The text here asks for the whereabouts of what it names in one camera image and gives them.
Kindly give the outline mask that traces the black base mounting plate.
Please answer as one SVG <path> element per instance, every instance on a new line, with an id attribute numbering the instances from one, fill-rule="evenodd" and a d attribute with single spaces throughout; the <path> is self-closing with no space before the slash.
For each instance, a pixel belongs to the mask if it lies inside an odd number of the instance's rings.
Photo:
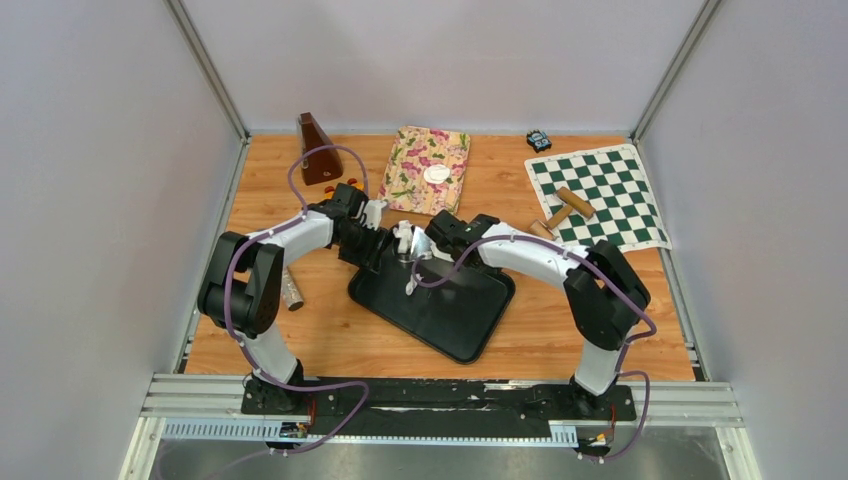
<path id="1" fill-rule="evenodd" d="M 247 380 L 247 415 L 304 416 L 311 433 L 392 437 L 543 438 L 552 421 L 637 418 L 629 387 L 600 397 L 572 383 L 510 388 L 502 382 L 435 379 L 317 378 L 313 393 Z"/>

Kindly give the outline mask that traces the orange toy car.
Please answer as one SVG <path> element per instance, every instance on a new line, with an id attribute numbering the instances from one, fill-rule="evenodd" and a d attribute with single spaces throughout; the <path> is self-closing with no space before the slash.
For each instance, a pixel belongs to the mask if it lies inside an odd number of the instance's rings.
<path id="1" fill-rule="evenodd" d="M 346 184 L 351 186 L 351 187 L 354 187 L 358 190 L 361 190 L 361 191 L 364 190 L 364 184 L 362 182 L 360 182 L 357 178 L 349 178 L 346 181 Z M 324 189 L 324 198 L 330 199 L 333 196 L 333 194 L 335 193 L 336 190 L 337 190 L 336 186 L 327 186 Z"/>

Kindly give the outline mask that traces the round cut dough wrapper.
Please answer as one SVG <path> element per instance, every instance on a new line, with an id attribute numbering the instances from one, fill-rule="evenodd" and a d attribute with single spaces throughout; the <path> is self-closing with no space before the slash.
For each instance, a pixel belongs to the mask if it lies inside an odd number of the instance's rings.
<path id="1" fill-rule="evenodd" d="M 407 284 L 405 285 L 405 294 L 406 294 L 407 296 L 411 296 L 411 295 L 413 294 L 413 292 L 415 291 L 416 286 L 417 286 L 417 282 L 415 281 L 415 279 L 414 279 L 414 278 L 411 278 L 411 279 L 407 282 Z"/>

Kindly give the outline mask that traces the black baking tray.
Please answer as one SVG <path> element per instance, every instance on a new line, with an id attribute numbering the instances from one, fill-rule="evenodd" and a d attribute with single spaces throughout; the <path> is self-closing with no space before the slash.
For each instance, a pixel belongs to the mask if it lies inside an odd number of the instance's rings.
<path id="1" fill-rule="evenodd" d="M 417 272 L 424 282 L 449 273 L 450 260 L 419 260 L 417 269 L 395 244 L 382 254 L 380 270 L 360 269 L 348 284 L 358 305 L 430 348 L 460 364 L 478 360 L 504 316 L 516 286 L 506 273 L 483 267 L 463 267 L 448 282 L 433 288 L 416 286 L 411 296 L 405 285 Z"/>

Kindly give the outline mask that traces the brown wooden metronome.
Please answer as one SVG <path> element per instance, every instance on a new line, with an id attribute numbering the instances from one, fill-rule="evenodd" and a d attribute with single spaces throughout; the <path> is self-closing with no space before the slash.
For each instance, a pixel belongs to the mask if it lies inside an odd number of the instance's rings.
<path id="1" fill-rule="evenodd" d="M 311 112 L 300 114 L 297 131 L 302 153 L 306 155 L 300 167 L 304 183 L 312 186 L 341 178 L 344 173 L 341 158 L 330 148 L 333 142 Z"/>

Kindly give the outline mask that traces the floral rectangular tray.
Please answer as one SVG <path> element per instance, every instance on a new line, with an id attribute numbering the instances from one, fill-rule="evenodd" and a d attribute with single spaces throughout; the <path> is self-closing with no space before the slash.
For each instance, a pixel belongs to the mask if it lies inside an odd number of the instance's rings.
<path id="1" fill-rule="evenodd" d="M 434 216 L 458 211 L 471 137 L 463 132 L 404 126 L 390 149 L 378 197 L 396 211 Z"/>

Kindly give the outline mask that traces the wooden handled metal scraper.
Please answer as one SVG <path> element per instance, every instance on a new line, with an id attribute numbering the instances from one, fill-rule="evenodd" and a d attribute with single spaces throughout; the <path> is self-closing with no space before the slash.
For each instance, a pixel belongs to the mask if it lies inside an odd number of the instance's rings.
<path id="1" fill-rule="evenodd" d="M 429 260 L 434 257 L 432 240 L 426 235 L 423 228 L 414 226 L 412 228 L 412 236 L 410 248 L 407 253 L 408 260 Z"/>

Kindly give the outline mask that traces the wooden pastry roller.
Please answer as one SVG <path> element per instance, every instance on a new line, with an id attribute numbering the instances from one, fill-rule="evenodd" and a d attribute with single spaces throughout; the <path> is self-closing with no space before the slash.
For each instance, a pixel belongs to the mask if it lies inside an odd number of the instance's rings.
<path id="1" fill-rule="evenodd" d="M 567 188 L 558 189 L 556 196 L 562 202 L 561 208 L 547 220 L 535 220 L 528 228 L 529 233 L 547 240 L 554 240 L 559 225 L 574 211 L 585 219 L 592 218 L 596 212 L 588 201 Z"/>

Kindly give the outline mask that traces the small blue black toy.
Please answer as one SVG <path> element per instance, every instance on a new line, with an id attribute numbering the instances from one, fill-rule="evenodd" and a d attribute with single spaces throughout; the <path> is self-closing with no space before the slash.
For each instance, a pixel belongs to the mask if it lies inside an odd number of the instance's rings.
<path id="1" fill-rule="evenodd" d="M 538 129 L 528 131 L 526 136 L 527 145 L 535 152 L 541 153 L 552 148 L 552 142 L 548 135 Z"/>

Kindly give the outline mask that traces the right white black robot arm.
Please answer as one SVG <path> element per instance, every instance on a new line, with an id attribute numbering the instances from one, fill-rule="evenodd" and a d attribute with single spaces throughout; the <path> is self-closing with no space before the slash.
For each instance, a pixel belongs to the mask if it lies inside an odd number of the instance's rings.
<path id="1" fill-rule="evenodd" d="M 420 257 L 411 268 L 406 291 L 446 284 L 465 264 L 508 269 L 562 291 L 583 346 L 573 375 L 571 403 L 584 417 L 596 417 L 611 403 L 610 387 L 620 375 L 629 346 L 638 339 L 634 328 L 656 324 L 646 313 L 651 295 L 620 249 L 607 240 L 567 246 L 519 231 L 496 217 L 479 214 L 464 222 L 447 211 L 425 229 L 436 251 L 453 265 L 441 278 L 426 281 L 419 273 Z"/>

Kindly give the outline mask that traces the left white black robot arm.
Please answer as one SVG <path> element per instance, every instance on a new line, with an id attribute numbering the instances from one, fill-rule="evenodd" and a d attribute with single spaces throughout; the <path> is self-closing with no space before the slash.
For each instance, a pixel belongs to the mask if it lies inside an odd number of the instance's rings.
<path id="1" fill-rule="evenodd" d="M 387 201 L 339 184 L 330 198 L 305 205 L 287 222 L 250 235 L 226 231 L 217 239 L 197 308 L 237 342 L 253 378 L 269 385 L 268 400 L 279 411 L 298 411 L 309 390 L 302 364 L 276 323 L 284 270 L 307 254 L 335 247 L 341 261 L 378 271 L 391 242 L 381 225 L 387 208 Z"/>

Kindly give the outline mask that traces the aluminium frame rail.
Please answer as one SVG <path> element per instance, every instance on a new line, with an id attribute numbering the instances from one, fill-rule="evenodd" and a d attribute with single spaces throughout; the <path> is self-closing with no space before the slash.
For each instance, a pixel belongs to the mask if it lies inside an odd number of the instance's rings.
<path id="1" fill-rule="evenodd" d="M 547 447 L 581 458 L 634 454 L 704 433 L 732 479 L 757 479 L 734 392 L 720 382 L 622 381 L 592 398 L 563 380 L 308 379 L 289 393 L 227 375 L 158 374 L 120 475 L 153 476 L 165 440 Z"/>

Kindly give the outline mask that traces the silver glitter tube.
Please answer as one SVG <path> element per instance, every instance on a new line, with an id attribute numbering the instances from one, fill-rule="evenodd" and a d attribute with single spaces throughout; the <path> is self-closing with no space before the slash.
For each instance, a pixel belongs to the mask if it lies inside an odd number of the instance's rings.
<path id="1" fill-rule="evenodd" d="M 301 292 L 288 268 L 282 271 L 280 292 L 288 311 L 297 311 L 304 306 Z"/>

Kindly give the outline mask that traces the green white chess mat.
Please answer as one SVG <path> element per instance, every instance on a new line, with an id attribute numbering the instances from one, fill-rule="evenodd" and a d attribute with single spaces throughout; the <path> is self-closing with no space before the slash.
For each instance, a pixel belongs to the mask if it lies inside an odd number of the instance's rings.
<path id="1" fill-rule="evenodd" d="M 545 220 L 565 207 L 557 195 L 561 189 L 571 191 L 595 210 L 589 218 L 578 211 L 570 213 L 552 229 L 556 241 L 589 246 L 607 240 L 623 252 L 672 248 L 634 145 L 531 158 L 524 168 Z"/>

